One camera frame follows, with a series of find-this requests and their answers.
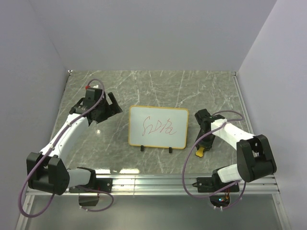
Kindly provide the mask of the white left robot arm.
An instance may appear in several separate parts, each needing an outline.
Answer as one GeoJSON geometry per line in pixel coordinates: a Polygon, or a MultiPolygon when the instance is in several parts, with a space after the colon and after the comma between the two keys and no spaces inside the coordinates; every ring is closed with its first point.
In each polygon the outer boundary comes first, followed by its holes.
{"type": "Polygon", "coordinates": [[[88,87],[85,96],[69,111],[69,115],[54,138],[39,153],[26,159],[27,182],[31,189],[55,195],[80,186],[87,193],[97,187],[96,172],[78,167],[68,169],[64,161],[80,135],[92,122],[101,123],[122,112],[112,92],[88,87]]]}

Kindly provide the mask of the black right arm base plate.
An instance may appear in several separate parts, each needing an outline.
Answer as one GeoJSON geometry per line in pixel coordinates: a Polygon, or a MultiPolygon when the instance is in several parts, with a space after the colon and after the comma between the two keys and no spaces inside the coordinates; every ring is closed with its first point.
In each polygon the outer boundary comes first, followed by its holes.
{"type": "Polygon", "coordinates": [[[196,182],[192,186],[197,188],[198,193],[212,193],[216,191],[211,177],[197,177],[196,182]]]}

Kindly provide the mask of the yellow framed whiteboard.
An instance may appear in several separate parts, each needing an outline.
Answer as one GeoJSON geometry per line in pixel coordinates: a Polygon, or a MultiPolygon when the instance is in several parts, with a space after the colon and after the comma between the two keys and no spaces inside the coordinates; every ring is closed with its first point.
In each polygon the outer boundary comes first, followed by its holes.
{"type": "Polygon", "coordinates": [[[187,144],[188,123],[185,108],[133,105],[129,109],[128,143],[182,150],[187,144]]]}

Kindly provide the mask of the yellow handled eraser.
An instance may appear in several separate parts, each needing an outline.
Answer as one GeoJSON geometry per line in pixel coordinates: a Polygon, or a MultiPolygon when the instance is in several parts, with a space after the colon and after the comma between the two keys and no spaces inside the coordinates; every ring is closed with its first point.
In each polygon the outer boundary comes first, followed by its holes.
{"type": "Polygon", "coordinates": [[[205,150],[206,149],[204,147],[199,147],[197,151],[195,152],[195,155],[199,158],[202,158],[204,156],[205,150]]]}

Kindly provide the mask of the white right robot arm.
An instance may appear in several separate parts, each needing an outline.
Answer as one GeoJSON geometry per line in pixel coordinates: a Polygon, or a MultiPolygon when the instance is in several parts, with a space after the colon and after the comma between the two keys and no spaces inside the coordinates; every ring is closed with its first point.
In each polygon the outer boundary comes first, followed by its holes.
{"type": "Polygon", "coordinates": [[[235,164],[214,170],[211,177],[198,177],[194,184],[198,192],[221,192],[227,189],[238,192],[235,181],[249,183],[276,173],[277,166],[266,136],[255,136],[243,131],[222,115],[211,115],[207,109],[199,110],[195,118],[200,126],[196,156],[203,157],[212,148],[214,139],[219,137],[236,150],[237,159],[235,164]]]}

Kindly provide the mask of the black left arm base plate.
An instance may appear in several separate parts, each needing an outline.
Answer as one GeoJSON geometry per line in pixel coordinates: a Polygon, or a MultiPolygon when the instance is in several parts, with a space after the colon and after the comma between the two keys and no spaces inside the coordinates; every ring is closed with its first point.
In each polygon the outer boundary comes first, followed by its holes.
{"type": "Polygon", "coordinates": [[[112,178],[97,178],[94,185],[90,187],[89,185],[78,185],[69,188],[70,193],[86,193],[95,191],[102,191],[111,193],[113,185],[112,178]]]}

